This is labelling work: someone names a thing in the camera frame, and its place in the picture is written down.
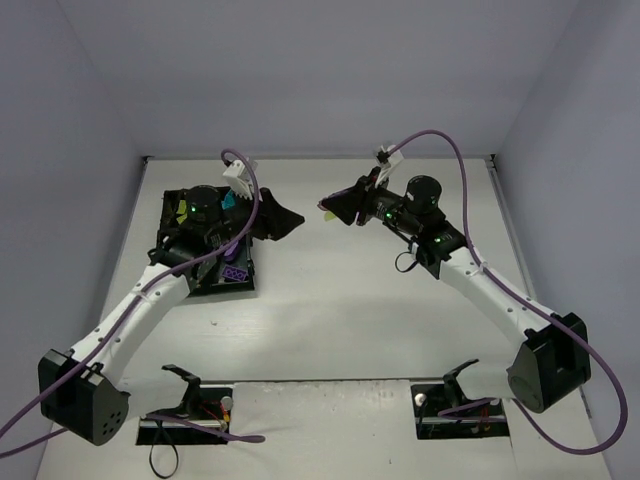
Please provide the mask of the lime green lego brick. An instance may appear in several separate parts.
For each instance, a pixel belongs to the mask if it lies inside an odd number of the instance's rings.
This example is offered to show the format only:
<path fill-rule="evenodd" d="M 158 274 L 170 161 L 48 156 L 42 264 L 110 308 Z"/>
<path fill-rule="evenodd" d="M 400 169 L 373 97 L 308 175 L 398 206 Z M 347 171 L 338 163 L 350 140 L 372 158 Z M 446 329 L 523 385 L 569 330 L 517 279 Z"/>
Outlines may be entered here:
<path fill-rule="evenodd" d="M 177 225 L 181 225 L 188 218 L 189 208 L 185 200 L 180 200 L 175 213 L 175 222 Z"/>

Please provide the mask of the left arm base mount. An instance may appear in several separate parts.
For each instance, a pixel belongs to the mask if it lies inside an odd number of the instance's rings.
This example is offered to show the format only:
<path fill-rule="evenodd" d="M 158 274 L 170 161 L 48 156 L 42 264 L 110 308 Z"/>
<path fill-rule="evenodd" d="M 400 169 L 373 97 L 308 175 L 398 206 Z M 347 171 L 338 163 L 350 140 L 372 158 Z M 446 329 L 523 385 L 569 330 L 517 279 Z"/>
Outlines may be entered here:
<path fill-rule="evenodd" d="M 231 384 L 203 384 L 199 399 L 191 407 L 159 410 L 157 414 L 229 433 L 233 403 L 234 387 Z M 162 421 L 159 428 L 156 421 L 147 417 L 138 421 L 135 439 L 136 446 L 212 446 L 227 443 L 224 438 L 175 421 Z"/>

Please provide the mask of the purple round paw lego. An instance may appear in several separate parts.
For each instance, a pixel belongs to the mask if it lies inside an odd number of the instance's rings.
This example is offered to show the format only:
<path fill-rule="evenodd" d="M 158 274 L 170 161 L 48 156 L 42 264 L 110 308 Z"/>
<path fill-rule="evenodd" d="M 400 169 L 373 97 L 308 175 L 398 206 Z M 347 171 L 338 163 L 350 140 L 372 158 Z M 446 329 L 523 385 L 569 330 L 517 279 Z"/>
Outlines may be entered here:
<path fill-rule="evenodd" d="M 234 242 L 230 245 L 230 247 L 224 252 L 223 259 L 225 263 L 233 263 L 239 257 L 243 250 L 242 241 Z"/>

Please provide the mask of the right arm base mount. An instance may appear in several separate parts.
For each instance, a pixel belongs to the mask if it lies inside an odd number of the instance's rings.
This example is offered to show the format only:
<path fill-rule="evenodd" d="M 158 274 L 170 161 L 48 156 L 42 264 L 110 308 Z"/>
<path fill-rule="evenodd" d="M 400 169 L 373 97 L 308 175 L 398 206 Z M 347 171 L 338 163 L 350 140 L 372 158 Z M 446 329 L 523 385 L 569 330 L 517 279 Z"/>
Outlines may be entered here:
<path fill-rule="evenodd" d="M 415 434 L 418 440 L 510 436 L 505 410 L 500 400 L 470 400 L 459 386 L 459 374 L 477 362 L 478 360 L 469 360 L 447 372 L 439 381 L 410 385 Z"/>

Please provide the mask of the teal 2x4 lego brick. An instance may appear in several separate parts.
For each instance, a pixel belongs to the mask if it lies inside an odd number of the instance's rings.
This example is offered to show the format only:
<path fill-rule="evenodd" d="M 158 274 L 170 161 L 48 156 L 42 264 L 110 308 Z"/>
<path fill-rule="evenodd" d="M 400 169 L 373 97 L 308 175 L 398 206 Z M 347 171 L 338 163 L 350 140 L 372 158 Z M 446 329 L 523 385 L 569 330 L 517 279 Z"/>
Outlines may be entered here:
<path fill-rule="evenodd" d="M 235 192 L 229 189 L 221 201 L 221 207 L 224 211 L 226 211 L 234 208 L 236 205 L 237 205 L 237 199 L 236 199 Z"/>

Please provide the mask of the black four-compartment bin tray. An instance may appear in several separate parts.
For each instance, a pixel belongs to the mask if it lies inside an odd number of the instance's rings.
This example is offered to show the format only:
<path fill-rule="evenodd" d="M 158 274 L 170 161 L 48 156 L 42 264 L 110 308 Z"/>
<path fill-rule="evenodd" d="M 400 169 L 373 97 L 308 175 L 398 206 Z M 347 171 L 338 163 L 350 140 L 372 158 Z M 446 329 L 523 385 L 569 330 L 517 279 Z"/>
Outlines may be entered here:
<path fill-rule="evenodd" d="M 221 201 L 229 189 L 199 185 L 189 189 L 166 190 L 163 194 L 156 245 L 148 252 L 150 262 L 174 267 L 209 254 L 233 239 L 234 208 L 224 211 L 221 207 Z M 187 202 L 189 213 L 187 220 L 177 225 L 175 213 L 180 200 Z M 235 262 L 225 263 L 223 252 L 185 272 L 193 281 L 193 297 L 255 288 L 255 269 L 250 252 L 252 241 L 247 236 L 238 241 L 242 241 L 243 250 Z M 220 274 L 226 265 L 247 270 L 250 277 L 245 282 L 225 282 Z"/>

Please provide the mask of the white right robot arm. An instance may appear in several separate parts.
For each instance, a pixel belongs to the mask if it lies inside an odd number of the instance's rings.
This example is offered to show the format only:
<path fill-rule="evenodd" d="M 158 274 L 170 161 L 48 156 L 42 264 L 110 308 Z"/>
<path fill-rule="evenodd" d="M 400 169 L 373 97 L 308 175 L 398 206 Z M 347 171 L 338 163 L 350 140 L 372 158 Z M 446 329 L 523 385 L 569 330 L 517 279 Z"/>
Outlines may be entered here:
<path fill-rule="evenodd" d="M 508 365 L 469 360 L 444 383 L 455 406 L 485 398 L 515 399 L 542 413 L 591 377 L 584 346 L 587 328 L 575 314 L 559 316 L 523 295 L 474 259 L 469 243 L 439 208 L 440 183 L 411 178 L 404 194 L 387 188 L 381 168 L 320 200 L 322 210 L 346 225 L 378 219 L 404 240 L 415 264 L 466 298 L 506 337 L 514 352 Z"/>

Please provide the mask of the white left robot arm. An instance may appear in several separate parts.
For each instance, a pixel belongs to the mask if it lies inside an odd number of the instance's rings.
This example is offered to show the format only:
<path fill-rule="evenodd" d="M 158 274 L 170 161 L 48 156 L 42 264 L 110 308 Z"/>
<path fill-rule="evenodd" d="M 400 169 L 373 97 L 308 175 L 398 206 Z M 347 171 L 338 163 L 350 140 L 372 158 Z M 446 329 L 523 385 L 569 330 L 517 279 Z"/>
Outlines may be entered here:
<path fill-rule="evenodd" d="M 65 352 L 50 350 L 38 364 L 42 414 L 95 446 L 110 441 L 131 416 L 164 411 L 186 417 L 200 401 L 199 378 L 175 365 L 186 382 L 172 395 L 137 393 L 122 376 L 167 313 L 189 297 L 255 287 L 251 247 L 278 241 L 304 223 L 302 215 L 260 188 L 256 200 L 228 187 L 167 190 L 149 263 L 125 298 L 86 337 Z"/>

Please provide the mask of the purple 2x4 lego brick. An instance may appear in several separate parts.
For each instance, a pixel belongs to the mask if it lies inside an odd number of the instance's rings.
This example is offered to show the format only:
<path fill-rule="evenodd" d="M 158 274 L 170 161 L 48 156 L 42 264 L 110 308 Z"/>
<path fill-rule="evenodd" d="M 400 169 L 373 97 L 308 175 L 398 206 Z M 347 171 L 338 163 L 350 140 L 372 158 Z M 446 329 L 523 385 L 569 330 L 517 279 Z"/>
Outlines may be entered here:
<path fill-rule="evenodd" d="M 220 277 L 225 282 L 245 282 L 250 277 L 250 274 L 242 268 L 226 265 L 221 271 Z"/>

